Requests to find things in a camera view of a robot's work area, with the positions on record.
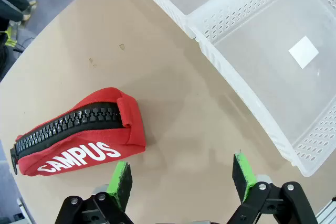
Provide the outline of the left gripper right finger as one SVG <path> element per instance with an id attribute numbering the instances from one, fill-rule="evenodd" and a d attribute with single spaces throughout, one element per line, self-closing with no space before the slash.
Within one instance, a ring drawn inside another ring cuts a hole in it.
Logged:
<path id="1" fill-rule="evenodd" d="M 277 187 L 258 181 L 243 153 L 234 154 L 232 178 L 241 204 L 228 223 L 257 223 L 261 215 L 272 215 L 277 223 L 317 223 L 299 183 Z"/>

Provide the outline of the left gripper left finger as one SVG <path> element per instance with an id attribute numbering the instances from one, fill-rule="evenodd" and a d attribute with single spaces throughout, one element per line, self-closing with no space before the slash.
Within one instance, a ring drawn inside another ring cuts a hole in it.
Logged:
<path id="1" fill-rule="evenodd" d="M 132 183 L 130 164 L 118 162 L 105 191 L 92 194 L 85 200 L 79 196 L 67 197 L 56 223 L 133 223 L 125 212 Z"/>

